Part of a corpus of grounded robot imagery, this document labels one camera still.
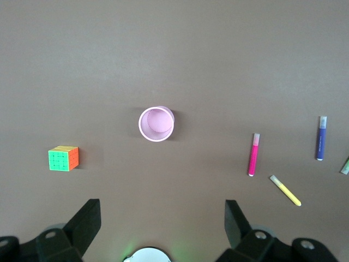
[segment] cup rim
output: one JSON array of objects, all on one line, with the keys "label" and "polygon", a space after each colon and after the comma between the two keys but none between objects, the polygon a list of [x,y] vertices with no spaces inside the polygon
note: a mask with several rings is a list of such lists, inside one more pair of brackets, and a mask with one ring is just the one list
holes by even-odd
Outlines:
[{"label": "cup rim", "polygon": [[[174,129],[174,127],[175,127],[175,125],[174,125],[175,122],[174,122],[174,120],[173,120],[173,116],[172,116],[165,108],[166,108],[165,106],[153,106],[153,107],[151,107],[151,108],[147,108],[147,109],[141,114],[140,119],[138,120],[138,127],[139,127],[139,129],[140,129],[141,134],[142,134],[146,139],[148,139],[149,141],[152,141],[152,142],[161,142],[161,141],[164,141],[164,140],[166,140],[167,138],[169,138],[169,136],[170,136],[170,135],[172,134],[172,132],[173,132],[173,129]],[[149,111],[151,111],[151,110],[154,110],[154,109],[159,109],[159,110],[165,112],[165,113],[170,117],[170,119],[172,120],[171,128],[169,129],[170,132],[169,132],[164,138],[161,138],[161,139],[152,139],[152,138],[148,137],[148,136],[143,132],[142,126],[141,126],[141,122],[142,122],[143,116],[144,116],[147,112],[149,112]]]}]

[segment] purple cup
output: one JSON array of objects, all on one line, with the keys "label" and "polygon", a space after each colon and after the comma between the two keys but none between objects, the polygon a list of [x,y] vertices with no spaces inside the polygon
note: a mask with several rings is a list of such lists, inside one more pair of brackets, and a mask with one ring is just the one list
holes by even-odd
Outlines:
[{"label": "purple cup", "polygon": [[138,122],[141,134],[152,142],[169,138],[175,126],[175,117],[165,106],[154,106],[145,110]]}]

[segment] puzzle cube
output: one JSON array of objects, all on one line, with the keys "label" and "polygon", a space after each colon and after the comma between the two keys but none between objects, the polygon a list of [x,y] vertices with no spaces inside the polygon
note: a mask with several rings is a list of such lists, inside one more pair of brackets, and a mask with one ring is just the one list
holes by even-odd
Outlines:
[{"label": "puzzle cube", "polygon": [[49,150],[50,170],[70,171],[79,165],[77,146],[57,146]]}]

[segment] yellow marker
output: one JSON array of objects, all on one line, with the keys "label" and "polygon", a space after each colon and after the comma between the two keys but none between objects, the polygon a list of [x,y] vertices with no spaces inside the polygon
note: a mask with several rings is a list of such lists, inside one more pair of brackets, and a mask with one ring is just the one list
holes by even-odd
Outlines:
[{"label": "yellow marker", "polygon": [[282,183],[280,182],[280,180],[277,179],[276,176],[273,175],[273,176],[270,177],[270,179],[275,183],[275,185],[277,185],[277,186],[281,189],[281,191],[283,191],[283,193],[284,193],[285,195],[288,196],[289,199],[291,199],[292,202],[294,202],[294,204],[295,204],[296,206],[301,206],[301,205],[302,205],[302,203],[298,200],[298,198],[296,198],[296,197],[294,196],[294,194],[292,194],[291,191],[289,191],[289,190],[287,189],[287,187],[285,187],[284,184],[282,184]]}]

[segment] pink marker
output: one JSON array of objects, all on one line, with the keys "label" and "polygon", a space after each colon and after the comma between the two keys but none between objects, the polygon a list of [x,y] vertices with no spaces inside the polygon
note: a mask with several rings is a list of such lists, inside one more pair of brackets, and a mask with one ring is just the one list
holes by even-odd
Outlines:
[{"label": "pink marker", "polygon": [[260,143],[260,134],[255,134],[253,137],[253,145],[251,150],[251,158],[250,158],[250,168],[249,168],[249,176],[254,176],[256,171],[256,163],[257,163],[257,155],[258,155],[258,144]]}]

